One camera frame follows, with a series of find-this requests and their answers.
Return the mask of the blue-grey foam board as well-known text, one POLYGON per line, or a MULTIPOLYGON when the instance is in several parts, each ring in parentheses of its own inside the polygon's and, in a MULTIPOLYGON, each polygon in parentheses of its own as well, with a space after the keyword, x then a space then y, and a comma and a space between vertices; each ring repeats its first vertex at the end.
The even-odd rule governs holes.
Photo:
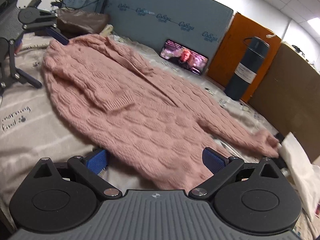
POLYGON ((107 0, 114 31, 161 52, 172 40, 213 59, 233 17, 215 0, 107 0))

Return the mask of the brown leather jacket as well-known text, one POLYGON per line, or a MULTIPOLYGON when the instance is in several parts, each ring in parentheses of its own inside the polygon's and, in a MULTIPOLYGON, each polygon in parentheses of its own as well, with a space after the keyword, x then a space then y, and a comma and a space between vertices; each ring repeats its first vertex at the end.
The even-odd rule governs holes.
POLYGON ((57 9, 57 27, 67 38, 99 34, 109 23, 108 14, 83 10, 57 9))

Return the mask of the brown cardboard box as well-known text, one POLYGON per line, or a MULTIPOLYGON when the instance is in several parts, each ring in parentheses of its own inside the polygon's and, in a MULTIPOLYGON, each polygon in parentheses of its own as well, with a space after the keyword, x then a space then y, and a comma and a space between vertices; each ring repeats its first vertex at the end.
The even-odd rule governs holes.
POLYGON ((319 73, 287 43, 249 104, 283 136, 293 133, 311 162, 319 157, 319 73))

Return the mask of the pink knitted sweater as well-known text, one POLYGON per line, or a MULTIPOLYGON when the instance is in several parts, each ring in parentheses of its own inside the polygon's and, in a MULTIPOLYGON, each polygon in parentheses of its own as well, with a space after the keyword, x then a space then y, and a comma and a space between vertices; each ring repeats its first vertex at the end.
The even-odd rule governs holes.
POLYGON ((159 189, 190 191, 210 178, 202 151, 214 138, 276 158, 278 140, 247 131, 204 89, 152 66, 131 47, 97 34, 52 40, 42 64, 57 113, 159 189))

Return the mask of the orange board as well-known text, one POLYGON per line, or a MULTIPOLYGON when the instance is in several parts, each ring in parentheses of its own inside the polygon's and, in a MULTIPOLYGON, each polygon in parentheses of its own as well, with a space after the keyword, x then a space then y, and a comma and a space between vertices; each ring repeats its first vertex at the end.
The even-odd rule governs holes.
POLYGON ((248 102, 255 90, 267 73, 273 58, 278 51, 281 39, 271 30, 265 28, 250 18, 240 13, 236 13, 232 23, 227 30, 217 52, 215 53, 207 76, 223 87, 229 83, 236 67, 243 58, 248 45, 248 38, 256 36, 265 41, 269 46, 268 53, 259 68, 253 83, 248 86, 241 100, 248 102))

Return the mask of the dark teal vacuum bottle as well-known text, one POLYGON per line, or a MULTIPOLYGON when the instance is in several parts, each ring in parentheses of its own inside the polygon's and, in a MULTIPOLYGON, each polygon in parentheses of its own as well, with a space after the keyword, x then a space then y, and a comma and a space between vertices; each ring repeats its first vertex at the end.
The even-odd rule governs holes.
POLYGON ((256 36, 245 38, 244 43, 247 49, 224 90, 234 101, 239 101, 253 82, 270 48, 268 43, 256 36))

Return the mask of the white folded garment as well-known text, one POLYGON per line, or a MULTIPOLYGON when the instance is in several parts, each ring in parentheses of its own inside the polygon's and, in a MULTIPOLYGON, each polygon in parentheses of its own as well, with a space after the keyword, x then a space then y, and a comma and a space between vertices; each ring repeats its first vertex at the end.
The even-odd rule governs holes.
POLYGON ((279 149, 300 195, 308 218, 313 221, 319 203, 319 166, 310 163, 296 137, 289 133, 279 149))

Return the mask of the grey printed bed sheet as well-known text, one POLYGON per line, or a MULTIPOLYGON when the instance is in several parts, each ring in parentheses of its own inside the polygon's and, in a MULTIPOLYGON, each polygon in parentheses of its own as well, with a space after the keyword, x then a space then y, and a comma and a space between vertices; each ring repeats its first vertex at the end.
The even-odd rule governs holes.
MULTIPOLYGON (((205 89, 219 105, 241 123, 248 131, 267 129, 276 135, 278 131, 258 112, 242 102, 232 101, 222 87, 206 76, 198 76, 182 70, 160 58, 151 48, 122 38, 109 36, 119 43, 127 44, 147 59, 153 67, 162 68, 172 74, 189 80, 205 89)), ((42 81, 41 63, 45 49, 52 38, 27 34, 23 38, 23 49, 15 57, 18 68, 42 81)), ((65 162, 74 155, 84 156, 95 148, 84 140, 69 125, 65 125, 53 111, 46 87, 35 89, 20 83, 6 89, 1 96, 1 210, 9 231, 15 226, 9 214, 12 195, 29 171, 41 157, 50 157, 55 162, 65 162)), ((141 177, 133 169, 111 158, 107 170, 99 174, 106 181, 119 188, 153 189, 152 182, 141 177)), ((310 222, 303 210, 295 232, 302 239, 316 239, 319 236, 319 218, 314 215, 310 222)))

